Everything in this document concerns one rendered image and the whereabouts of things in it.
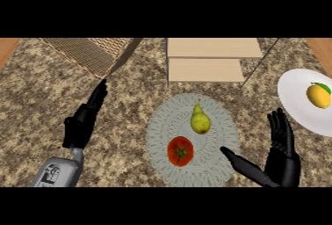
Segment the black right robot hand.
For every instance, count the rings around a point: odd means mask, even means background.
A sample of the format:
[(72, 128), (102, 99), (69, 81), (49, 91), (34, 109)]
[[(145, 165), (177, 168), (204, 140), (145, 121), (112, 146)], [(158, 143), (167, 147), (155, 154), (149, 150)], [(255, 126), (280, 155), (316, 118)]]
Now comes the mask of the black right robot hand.
[(233, 170), (264, 187), (298, 187), (301, 159), (295, 152), (295, 135), (282, 109), (267, 114), (272, 129), (272, 147), (264, 170), (227, 148), (220, 151), (230, 161)]

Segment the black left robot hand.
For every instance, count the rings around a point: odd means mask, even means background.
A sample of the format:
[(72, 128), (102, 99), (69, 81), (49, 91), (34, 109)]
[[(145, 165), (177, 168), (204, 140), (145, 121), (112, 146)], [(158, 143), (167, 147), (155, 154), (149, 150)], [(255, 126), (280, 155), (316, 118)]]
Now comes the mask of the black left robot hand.
[(108, 95), (106, 80), (102, 79), (98, 84), (90, 99), (74, 115), (64, 121), (65, 137), (62, 142), (64, 148), (84, 149), (92, 138), (96, 116), (102, 108), (103, 99)]

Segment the grey woven oval placemat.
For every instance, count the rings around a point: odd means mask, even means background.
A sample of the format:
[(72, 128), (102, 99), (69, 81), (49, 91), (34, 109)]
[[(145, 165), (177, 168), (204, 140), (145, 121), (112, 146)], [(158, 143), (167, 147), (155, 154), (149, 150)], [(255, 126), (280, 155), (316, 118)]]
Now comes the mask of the grey woven oval placemat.
[[(190, 127), (195, 104), (210, 117), (210, 131), (198, 134)], [(171, 164), (167, 145), (183, 136), (193, 145), (193, 158), (183, 167)], [(177, 94), (152, 114), (146, 129), (146, 150), (151, 164), (165, 184), (173, 187), (221, 187), (235, 170), (220, 148), (241, 153), (238, 128), (220, 102), (196, 93)]]

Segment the red tomato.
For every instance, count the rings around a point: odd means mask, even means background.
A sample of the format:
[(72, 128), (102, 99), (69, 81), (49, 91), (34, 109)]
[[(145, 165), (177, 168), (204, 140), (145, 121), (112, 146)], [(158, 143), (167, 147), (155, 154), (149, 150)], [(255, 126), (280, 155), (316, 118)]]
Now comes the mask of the red tomato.
[(195, 148), (190, 140), (185, 136), (177, 136), (167, 145), (167, 156), (170, 163), (183, 167), (193, 159)]

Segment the pale wooden tiered shelf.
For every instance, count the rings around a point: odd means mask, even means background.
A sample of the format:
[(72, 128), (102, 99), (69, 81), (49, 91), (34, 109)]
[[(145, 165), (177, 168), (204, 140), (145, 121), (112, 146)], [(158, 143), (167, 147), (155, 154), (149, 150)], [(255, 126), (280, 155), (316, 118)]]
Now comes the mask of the pale wooden tiered shelf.
[(241, 59), (261, 59), (255, 38), (168, 38), (165, 41), (170, 83), (241, 83)]

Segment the white round plate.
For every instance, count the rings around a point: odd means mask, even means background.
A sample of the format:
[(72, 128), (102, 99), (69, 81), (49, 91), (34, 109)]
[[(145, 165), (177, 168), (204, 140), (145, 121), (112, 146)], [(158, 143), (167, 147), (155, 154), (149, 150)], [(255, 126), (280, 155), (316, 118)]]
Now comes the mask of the white round plate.
[(328, 109), (316, 107), (306, 95), (309, 87), (322, 83), (332, 91), (332, 79), (310, 69), (291, 69), (278, 82), (278, 95), (291, 117), (314, 133), (332, 137), (332, 99)]

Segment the yellow-green pear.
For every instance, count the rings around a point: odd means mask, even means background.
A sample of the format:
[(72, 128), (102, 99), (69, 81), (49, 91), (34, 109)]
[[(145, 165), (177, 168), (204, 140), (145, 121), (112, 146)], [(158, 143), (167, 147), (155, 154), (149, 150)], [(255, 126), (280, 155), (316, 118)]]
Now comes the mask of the yellow-green pear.
[(196, 103), (190, 117), (190, 127), (198, 134), (205, 134), (210, 131), (210, 125), (210, 117), (205, 114), (199, 103)]

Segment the yellow lemon with leaf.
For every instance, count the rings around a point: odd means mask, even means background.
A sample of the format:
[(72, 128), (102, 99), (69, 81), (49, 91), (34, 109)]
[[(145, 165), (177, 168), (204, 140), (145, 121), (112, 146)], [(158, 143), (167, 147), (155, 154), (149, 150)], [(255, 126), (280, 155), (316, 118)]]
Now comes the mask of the yellow lemon with leaf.
[(331, 94), (332, 91), (323, 83), (311, 83), (306, 91), (309, 101), (322, 109), (328, 109), (331, 106)]

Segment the brown wicker basket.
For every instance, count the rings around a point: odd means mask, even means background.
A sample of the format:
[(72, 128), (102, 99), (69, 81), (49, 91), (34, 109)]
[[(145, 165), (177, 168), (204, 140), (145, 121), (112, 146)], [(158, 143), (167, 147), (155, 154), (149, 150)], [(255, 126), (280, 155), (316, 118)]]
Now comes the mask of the brown wicker basket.
[(92, 75), (105, 78), (127, 62), (142, 38), (40, 38)]

